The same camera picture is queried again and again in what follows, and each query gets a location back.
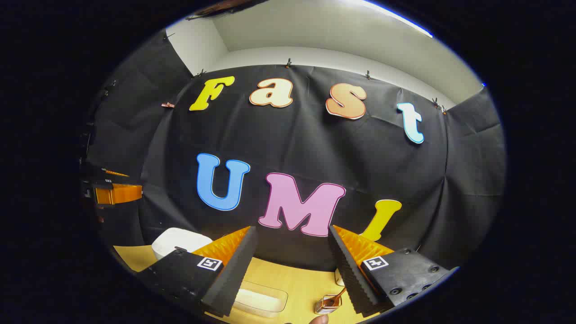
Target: letter m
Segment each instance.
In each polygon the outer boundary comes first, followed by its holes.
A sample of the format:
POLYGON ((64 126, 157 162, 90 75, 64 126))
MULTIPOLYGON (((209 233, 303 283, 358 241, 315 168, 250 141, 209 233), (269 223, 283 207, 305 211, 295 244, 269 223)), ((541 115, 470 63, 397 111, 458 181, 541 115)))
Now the letter m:
POLYGON ((271 228, 282 227, 278 219, 280 211, 284 214, 289 230, 297 228, 308 216, 308 223, 300 231, 311 236, 328 236, 328 226, 340 198, 346 189, 333 183, 323 183, 302 202, 296 181, 287 174, 270 173, 266 176, 270 184, 270 197, 264 217, 258 223, 271 228))

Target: white ceiling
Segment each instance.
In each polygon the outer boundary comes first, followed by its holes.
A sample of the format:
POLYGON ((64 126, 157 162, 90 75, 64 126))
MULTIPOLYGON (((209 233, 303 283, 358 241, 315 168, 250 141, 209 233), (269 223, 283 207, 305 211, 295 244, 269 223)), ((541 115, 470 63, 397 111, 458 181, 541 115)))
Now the white ceiling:
POLYGON ((346 52, 402 70, 456 104, 482 87, 438 40, 358 1, 269 0, 213 21, 229 51, 300 46, 346 52))

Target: transparent tray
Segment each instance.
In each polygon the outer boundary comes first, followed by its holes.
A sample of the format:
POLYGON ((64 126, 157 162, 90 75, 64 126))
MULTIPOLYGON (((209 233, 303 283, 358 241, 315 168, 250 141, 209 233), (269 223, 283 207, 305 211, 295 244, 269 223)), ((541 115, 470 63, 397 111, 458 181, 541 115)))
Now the transparent tray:
POLYGON ((286 307, 288 293, 279 289, 242 281, 232 307, 262 316, 276 317, 286 307))

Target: yellow table surface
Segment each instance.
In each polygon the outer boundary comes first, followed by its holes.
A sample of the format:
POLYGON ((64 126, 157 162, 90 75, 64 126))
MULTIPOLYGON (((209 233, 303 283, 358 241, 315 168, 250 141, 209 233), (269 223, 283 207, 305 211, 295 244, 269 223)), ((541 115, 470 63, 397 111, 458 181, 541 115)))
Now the yellow table surface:
MULTIPOLYGON (((156 262, 150 245, 115 246, 114 248, 134 271, 140 272, 156 262)), ((314 303, 324 295, 339 293, 343 288, 336 285, 334 272, 304 270, 257 258, 252 258, 244 280, 288 293, 288 301, 284 310, 274 318, 260 317, 236 308, 232 308, 230 316, 223 318, 209 313, 205 314, 230 324, 308 324, 318 316, 314 314, 314 303)), ((329 324, 353 324, 376 315, 363 318, 361 314, 356 314, 350 303, 350 297, 345 292, 342 295, 342 306, 328 314, 328 317, 329 324)))

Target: white wall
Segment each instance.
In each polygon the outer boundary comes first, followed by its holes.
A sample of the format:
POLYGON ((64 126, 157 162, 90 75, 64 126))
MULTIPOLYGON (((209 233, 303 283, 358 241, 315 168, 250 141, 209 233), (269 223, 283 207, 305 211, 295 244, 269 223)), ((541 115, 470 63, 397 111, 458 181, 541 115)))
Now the white wall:
POLYGON ((228 53, 212 20, 181 20, 166 28, 168 40, 194 75, 210 71, 210 66, 228 53))
POLYGON ((208 71, 249 65, 285 64, 288 62, 288 58, 292 60, 294 65, 329 67, 361 75, 365 75, 366 71, 370 70, 370 76, 373 78, 413 91, 430 100, 437 97, 438 103, 444 105, 446 109, 454 106, 454 102, 440 91, 394 67, 361 56, 321 48, 262 47, 227 52, 220 59, 214 61, 208 71))

